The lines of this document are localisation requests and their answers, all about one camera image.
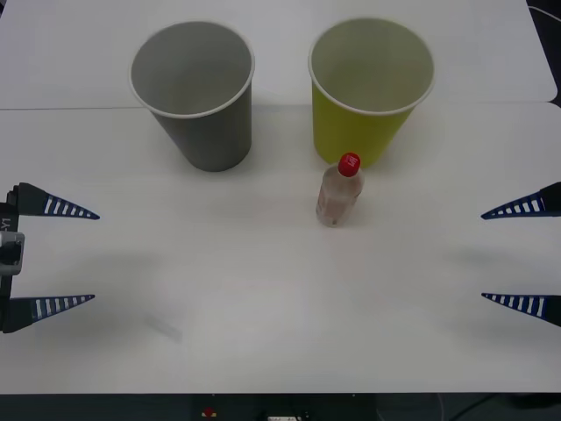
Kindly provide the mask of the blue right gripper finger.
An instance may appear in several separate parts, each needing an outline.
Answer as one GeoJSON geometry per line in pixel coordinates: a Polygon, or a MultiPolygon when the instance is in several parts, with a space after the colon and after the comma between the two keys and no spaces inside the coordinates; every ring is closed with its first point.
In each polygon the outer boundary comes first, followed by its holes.
{"type": "Polygon", "coordinates": [[[504,203],[483,213],[482,219],[499,218],[559,218],[561,182],[540,189],[536,193],[504,203]]]}
{"type": "Polygon", "coordinates": [[[482,297],[505,308],[560,326],[561,303],[559,295],[502,295],[481,293],[482,297]]]}

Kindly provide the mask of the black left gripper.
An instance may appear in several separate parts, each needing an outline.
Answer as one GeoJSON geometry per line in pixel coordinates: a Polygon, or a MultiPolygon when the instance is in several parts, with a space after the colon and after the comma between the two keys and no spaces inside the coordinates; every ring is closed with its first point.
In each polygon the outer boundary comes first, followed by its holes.
{"type": "Polygon", "coordinates": [[[17,186],[1,202],[1,332],[13,333],[41,320],[61,314],[93,300],[95,295],[10,298],[12,277],[20,272],[18,212],[24,216],[99,219],[79,204],[47,193],[30,183],[17,186]]]}

